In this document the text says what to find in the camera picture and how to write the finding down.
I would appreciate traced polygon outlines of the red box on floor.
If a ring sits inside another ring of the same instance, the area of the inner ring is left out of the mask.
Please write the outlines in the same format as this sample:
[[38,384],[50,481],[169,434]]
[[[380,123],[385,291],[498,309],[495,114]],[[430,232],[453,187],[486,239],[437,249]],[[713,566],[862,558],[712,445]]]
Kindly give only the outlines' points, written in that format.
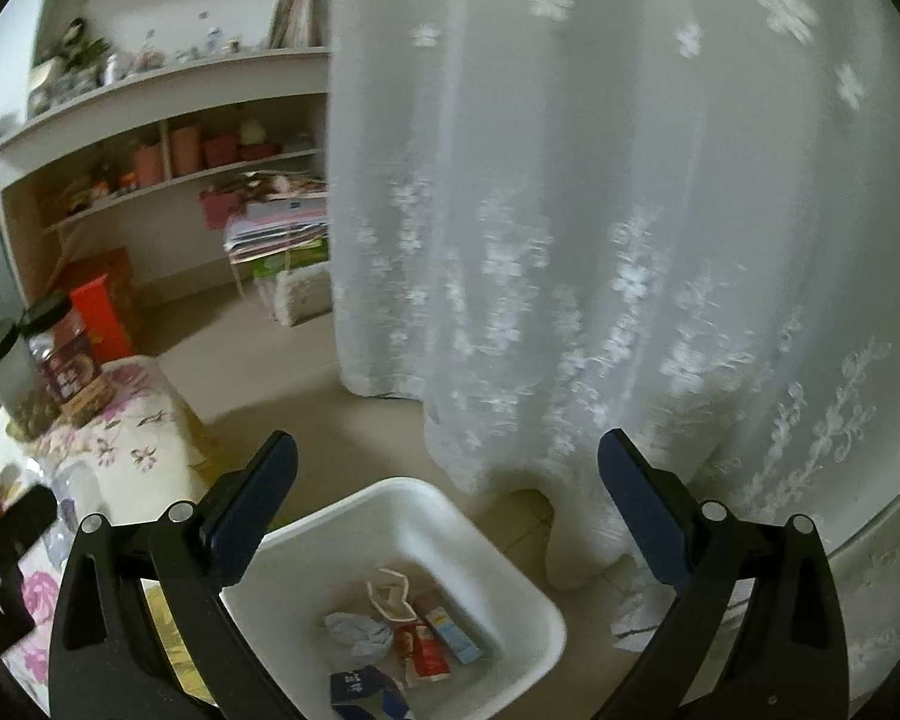
[[79,310],[100,364],[136,355],[142,317],[126,247],[68,263],[55,286]]

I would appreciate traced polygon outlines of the white trash bin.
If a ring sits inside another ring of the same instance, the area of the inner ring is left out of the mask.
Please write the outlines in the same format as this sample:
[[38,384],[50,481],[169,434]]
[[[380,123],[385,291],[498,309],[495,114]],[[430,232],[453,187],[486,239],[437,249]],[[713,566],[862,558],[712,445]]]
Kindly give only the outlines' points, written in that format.
[[566,622],[439,489],[380,481],[265,536],[222,600],[261,663],[308,718],[333,717],[331,678],[357,665],[332,614],[389,628],[440,611],[479,655],[440,651],[450,673],[421,679],[395,652],[380,660],[419,718],[491,718],[541,681],[566,647]]

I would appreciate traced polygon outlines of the purple label snack jar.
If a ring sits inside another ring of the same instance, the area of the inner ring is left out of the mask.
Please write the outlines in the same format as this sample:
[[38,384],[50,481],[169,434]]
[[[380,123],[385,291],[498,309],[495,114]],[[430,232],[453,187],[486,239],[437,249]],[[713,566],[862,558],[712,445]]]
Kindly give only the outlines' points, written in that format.
[[20,330],[61,414],[73,426],[86,426],[107,408],[113,388],[68,293],[52,291],[35,301],[23,312]]

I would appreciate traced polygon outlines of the red cardboard carton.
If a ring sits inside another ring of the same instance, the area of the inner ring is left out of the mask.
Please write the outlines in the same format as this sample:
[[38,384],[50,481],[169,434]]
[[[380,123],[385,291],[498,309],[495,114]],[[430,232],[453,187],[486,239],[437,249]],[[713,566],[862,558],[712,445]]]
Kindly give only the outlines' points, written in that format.
[[395,650],[411,684],[434,683],[452,676],[439,642],[424,622],[409,622],[395,629]]

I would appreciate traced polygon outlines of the white lace curtain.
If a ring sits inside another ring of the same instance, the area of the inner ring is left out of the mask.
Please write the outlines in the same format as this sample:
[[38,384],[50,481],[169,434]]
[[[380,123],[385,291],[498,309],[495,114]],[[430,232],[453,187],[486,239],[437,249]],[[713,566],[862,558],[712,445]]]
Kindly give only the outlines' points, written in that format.
[[344,385],[414,400],[470,494],[553,507],[549,582],[639,554],[622,429],[820,530],[850,692],[900,657],[893,0],[329,0]]

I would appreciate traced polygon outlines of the white paper ball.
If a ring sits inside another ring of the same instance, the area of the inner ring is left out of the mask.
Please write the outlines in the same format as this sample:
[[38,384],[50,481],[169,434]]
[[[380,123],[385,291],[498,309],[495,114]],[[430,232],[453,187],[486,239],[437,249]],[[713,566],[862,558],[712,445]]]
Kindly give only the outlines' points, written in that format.
[[354,613],[331,613],[323,626],[334,645],[343,647],[347,658],[357,667],[375,665],[393,647],[393,631],[375,617]]

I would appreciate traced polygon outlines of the blue cardboard box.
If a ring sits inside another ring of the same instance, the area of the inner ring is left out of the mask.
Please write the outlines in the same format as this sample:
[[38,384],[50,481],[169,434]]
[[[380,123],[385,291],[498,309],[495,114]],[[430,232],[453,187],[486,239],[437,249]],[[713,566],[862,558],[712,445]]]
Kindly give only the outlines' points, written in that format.
[[338,671],[329,677],[329,702],[343,720],[413,720],[403,691],[388,674],[368,667]]

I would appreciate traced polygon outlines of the white bookshelf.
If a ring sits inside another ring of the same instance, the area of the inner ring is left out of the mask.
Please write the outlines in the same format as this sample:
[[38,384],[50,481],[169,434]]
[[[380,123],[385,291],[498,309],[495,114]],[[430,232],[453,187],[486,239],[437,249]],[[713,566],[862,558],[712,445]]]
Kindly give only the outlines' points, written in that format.
[[154,304],[224,284],[201,195],[235,172],[320,167],[322,0],[38,0],[25,121],[0,138],[17,291],[125,250]]

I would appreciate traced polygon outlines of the floral tablecloth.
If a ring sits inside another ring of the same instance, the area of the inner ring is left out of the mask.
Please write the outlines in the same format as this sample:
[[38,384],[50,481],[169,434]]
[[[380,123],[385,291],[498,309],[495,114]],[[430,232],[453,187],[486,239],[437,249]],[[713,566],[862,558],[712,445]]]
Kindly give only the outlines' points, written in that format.
[[206,492],[198,468],[209,454],[208,434],[157,361],[133,356],[103,372],[112,401],[84,426],[60,422],[34,444],[20,444],[0,411],[0,507],[34,484],[53,489],[58,501],[53,527],[19,562],[35,629],[2,656],[44,712],[56,599],[80,521],[98,512],[113,525],[151,522],[177,500]]

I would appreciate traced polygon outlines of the white fluffy cushion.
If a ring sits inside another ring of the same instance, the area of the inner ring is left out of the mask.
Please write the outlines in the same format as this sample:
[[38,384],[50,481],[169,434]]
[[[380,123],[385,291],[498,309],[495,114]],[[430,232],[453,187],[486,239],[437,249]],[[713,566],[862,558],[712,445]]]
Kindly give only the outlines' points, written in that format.
[[292,327],[324,316],[332,305],[333,289],[326,263],[283,270],[276,277],[272,312],[279,325]]

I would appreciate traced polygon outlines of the stack of magazines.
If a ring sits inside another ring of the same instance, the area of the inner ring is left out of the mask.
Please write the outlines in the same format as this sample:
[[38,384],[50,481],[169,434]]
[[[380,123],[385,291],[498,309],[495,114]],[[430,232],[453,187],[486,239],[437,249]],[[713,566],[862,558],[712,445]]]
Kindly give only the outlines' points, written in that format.
[[328,184],[308,172],[240,172],[222,249],[234,275],[242,266],[290,270],[329,259]]

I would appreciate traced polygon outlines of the clear jar with nuts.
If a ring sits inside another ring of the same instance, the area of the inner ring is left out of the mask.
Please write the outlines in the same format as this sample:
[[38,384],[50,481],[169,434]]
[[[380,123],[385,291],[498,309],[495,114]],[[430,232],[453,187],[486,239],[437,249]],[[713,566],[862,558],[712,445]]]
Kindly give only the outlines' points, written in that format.
[[43,436],[58,416],[52,392],[11,319],[0,320],[0,405],[23,442]]

